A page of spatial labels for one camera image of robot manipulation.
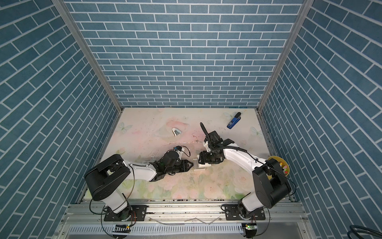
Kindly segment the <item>white bow gift box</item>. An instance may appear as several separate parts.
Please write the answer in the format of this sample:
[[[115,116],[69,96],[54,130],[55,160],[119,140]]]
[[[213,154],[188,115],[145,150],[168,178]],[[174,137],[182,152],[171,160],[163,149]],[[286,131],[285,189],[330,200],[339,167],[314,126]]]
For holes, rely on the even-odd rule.
[[[205,164],[199,164],[199,160],[197,158],[193,159],[193,164],[194,164],[194,171],[205,170],[207,167],[209,167],[208,165],[205,165]]]

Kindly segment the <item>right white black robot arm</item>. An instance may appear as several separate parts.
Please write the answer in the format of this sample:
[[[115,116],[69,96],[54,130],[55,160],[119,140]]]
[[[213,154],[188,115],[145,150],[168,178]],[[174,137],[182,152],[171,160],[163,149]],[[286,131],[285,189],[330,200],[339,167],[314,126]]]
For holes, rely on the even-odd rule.
[[[274,207],[292,191],[288,178],[275,159],[256,157],[238,146],[229,145],[200,152],[198,164],[220,164],[224,160],[234,162],[253,177],[254,191],[239,202],[242,211],[253,212],[258,208]]]

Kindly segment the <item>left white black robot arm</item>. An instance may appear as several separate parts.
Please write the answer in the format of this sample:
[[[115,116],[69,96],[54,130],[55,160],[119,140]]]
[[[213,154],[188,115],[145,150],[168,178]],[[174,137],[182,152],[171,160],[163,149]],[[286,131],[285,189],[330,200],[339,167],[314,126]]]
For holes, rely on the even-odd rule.
[[[194,164],[182,159],[183,148],[167,151],[159,160],[148,164],[133,163],[124,160],[121,155],[114,154],[97,164],[84,175],[84,180],[94,201],[104,202],[112,212],[118,214],[129,205],[128,196],[118,191],[118,187],[126,180],[145,180],[156,182],[166,175],[188,172]]]

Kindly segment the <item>blue black stapler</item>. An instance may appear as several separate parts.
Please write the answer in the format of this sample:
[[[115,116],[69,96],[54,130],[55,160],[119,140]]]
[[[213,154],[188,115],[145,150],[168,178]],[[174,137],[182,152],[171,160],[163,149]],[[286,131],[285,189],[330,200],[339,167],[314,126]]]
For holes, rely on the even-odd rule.
[[[238,112],[227,125],[228,129],[232,129],[241,120],[241,112]]]

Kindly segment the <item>yellow pen cup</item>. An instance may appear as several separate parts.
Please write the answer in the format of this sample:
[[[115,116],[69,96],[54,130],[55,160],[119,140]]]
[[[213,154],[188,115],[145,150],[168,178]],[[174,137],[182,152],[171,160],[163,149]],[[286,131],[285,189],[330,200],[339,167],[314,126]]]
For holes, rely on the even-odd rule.
[[[282,158],[280,158],[278,156],[270,156],[268,158],[268,160],[271,160],[271,159],[276,160],[280,164],[280,167],[282,168],[283,173],[284,173],[285,176],[289,175],[290,167],[289,167],[289,165],[287,164],[287,162],[284,159],[282,159]]]

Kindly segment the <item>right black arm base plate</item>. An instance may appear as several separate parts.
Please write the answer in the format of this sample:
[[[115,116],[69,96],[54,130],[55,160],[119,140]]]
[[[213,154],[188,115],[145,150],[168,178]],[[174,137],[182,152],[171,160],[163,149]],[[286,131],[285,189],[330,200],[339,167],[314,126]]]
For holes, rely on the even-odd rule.
[[[258,208],[252,212],[245,209],[244,206],[238,204],[223,204],[221,210],[225,214],[227,221],[238,220],[256,220],[262,221],[266,219],[263,208]]]

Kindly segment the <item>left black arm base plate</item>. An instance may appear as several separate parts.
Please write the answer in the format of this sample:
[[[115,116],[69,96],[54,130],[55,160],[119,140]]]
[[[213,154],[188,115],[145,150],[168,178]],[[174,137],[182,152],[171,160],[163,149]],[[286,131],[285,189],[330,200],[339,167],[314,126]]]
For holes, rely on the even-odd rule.
[[[141,222],[144,221],[146,212],[146,205],[129,205],[119,213],[115,213],[110,207],[106,206],[103,209],[104,220],[106,222]]]

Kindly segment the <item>aluminium front rail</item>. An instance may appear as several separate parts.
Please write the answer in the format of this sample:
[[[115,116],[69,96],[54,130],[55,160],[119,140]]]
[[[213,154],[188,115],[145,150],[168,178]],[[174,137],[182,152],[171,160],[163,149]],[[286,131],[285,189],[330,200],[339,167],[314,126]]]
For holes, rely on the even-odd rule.
[[[147,212],[144,221],[141,222],[106,222],[101,203],[86,201],[80,204],[71,204],[61,222],[62,226],[70,225],[96,225],[101,231],[110,232],[109,225],[134,226],[148,223],[156,223],[163,226],[183,226],[190,223],[211,225],[217,223],[297,223],[307,224],[308,217],[301,203],[282,200],[273,208],[263,208],[266,219],[227,221],[221,210],[223,204],[238,204],[232,200],[132,200],[130,205],[146,205]]]

